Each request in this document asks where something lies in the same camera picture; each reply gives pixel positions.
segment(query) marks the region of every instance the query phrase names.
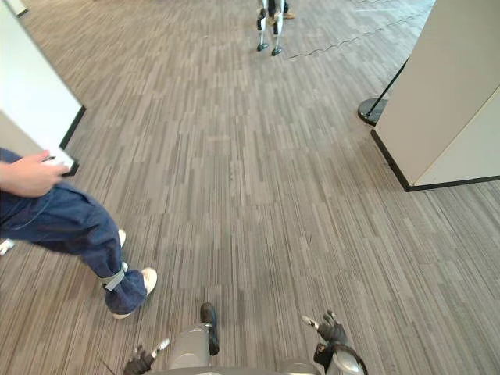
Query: blue jeans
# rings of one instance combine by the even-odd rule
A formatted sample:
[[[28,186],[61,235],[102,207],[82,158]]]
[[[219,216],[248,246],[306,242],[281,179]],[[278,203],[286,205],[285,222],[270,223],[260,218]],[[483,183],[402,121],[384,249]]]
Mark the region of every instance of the blue jeans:
[[[20,157],[0,148],[0,160]],[[0,237],[29,241],[54,252],[78,255],[98,277],[121,269],[118,229],[108,212],[91,196],[61,183],[40,198],[21,198],[0,191]],[[105,303],[116,314],[128,314],[146,298],[142,273],[130,270]]]

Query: leg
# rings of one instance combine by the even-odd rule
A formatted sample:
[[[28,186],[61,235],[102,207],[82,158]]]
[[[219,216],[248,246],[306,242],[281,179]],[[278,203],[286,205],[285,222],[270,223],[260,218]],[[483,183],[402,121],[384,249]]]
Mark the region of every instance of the leg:
[[[280,11],[279,13],[275,13],[274,16],[273,33],[274,37],[276,38],[276,44],[274,45],[273,56],[279,55],[281,53],[280,36],[281,31],[283,30],[284,7],[285,1],[280,0]]]
[[[0,149],[2,161],[19,157]],[[113,219],[92,197],[58,184],[40,198],[0,194],[0,235],[25,240],[55,252],[80,256],[102,279],[105,302],[115,314],[128,314],[145,300],[142,273],[123,273],[121,246]]]
[[[266,34],[266,9],[267,9],[267,0],[262,0],[262,8],[259,12],[259,18],[257,19],[257,30],[259,31],[260,42],[257,46],[257,51],[262,51],[266,49],[269,45],[264,43],[264,38]]]

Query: white panel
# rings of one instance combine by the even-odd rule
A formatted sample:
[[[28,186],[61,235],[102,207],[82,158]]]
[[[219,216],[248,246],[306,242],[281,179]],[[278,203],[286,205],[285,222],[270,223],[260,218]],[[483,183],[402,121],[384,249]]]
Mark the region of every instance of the white panel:
[[[500,88],[417,185],[500,176]]]
[[[9,3],[10,7],[12,8],[16,16],[27,10],[26,6],[23,4],[23,2],[21,2],[21,0],[6,0],[6,1]]]
[[[414,185],[500,84],[500,1],[437,0],[377,134]]]
[[[0,109],[42,148],[57,148],[81,104],[0,2]]]
[[[23,132],[3,111],[0,111],[0,147],[6,148],[17,155],[32,155],[48,149],[51,156],[54,156],[54,163],[63,164],[72,168],[74,160],[59,147],[42,148],[33,139]]]

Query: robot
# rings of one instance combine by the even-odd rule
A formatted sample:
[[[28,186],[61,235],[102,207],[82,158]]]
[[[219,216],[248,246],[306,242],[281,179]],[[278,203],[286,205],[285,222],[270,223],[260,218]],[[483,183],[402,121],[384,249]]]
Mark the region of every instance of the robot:
[[[281,53],[280,46],[280,36],[281,31],[283,30],[283,20],[284,20],[284,0],[279,0],[280,2],[280,10],[273,14],[273,34],[275,37],[275,45],[274,50],[272,52],[273,56],[279,55]],[[261,52],[262,50],[269,47],[266,43],[266,15],[268,9],[269,0],[259,0],[259,4],[262,3],[262,8],[259,10],[259,18],[257,19],[257,30],[259,31],[260,42],[257,46],[257,51]]]
[[[210,367],[210,356],[219,352],[217,337],[217,315],[213,305],[202,305],[201,323],[188,328],[176,339],[168,360],[167,371],[155,375],[320,375],[319,370],[307,360],[288,360],[281,363],[280,372],[238,367]],[[335,375],[340,370],[344,375],[368,375],[365,363],[351,348],[344,327],[330,310],[323,323],[303,316],[302,320],[314,328],[324,342],[316,346],[314,361],[323,366],[325,375]],[[170,344],[166,339],[153,352],[146,352],[139,345],[123,370],[123,375],[147,373],[158,354]]]

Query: black cable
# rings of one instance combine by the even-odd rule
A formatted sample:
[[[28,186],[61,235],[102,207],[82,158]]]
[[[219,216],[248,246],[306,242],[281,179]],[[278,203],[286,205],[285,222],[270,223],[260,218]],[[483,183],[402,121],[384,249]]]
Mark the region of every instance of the black cable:
[[[403,19],[401,19],[401,20],[398,20],[398,21],[395,21],[395,22],[388,23],[387,25],[384,25],[384,26],[382,26],[382,27],[378,27],[378,28],[377,28],[377,29],[375,29],[374,31],[367,31],[366,33],[363,33],[363,35],[359,35],[358,37],[354,37],[353,39],[349,39],[349,40],[347,40],[347,41],[341,41],[340,43],[338,43],[338,44],[336,44],[336,45],[329,45],[326,49],[323,49],[323,48],[316,48],[316,49],[315,49],[314,51],[312,51],[312,52],[308,52],[308,53],[298,53],[297,55],[293,55],[293,56],[289,57],[288,59],[295,59],[295,58],[297,58],[297,57],[299,57],[299,56],[304,56],[304,57],[306,57],[306,56],[311,56],[311,55],[312,55],[313,53],[315,53],[315,52],[326,52],[326,51],[328,51],[330,48],[340,48],[340,47],[341,47],[341,45],[343,45],[343,44],[348,44],[348,45],[349,45],[349,44],[351,44],[353,41],[356,41],[356,40],[361,40],[361,38],[363,38],[363,37],[365,37],[365,36],[367,36],[367,35],[373,35],[373,34],[375,34],[376,32],[378,32],[378,31],[383,31],[383,30],[385,30],[385,28],[390,27],[390,26],[394,26],[394,25],[395,25],[395,24],[397,24],[397,23],[404,23],[404,22],[408,22],[409,20],[412,20],[412,19],[414,19],[415,17],[418,17],[418,16],[421,16],[421,15],[423,15],[423,14],[425,14],[425,13],[428,13],[428,10],[429,10],[429,9],[425,10],[424,12],[420,12],[420,13],[417,13],[417,14],[413,14],[413,15],[408,16],[408,17],[406,17],[406,18],[403,18]]]

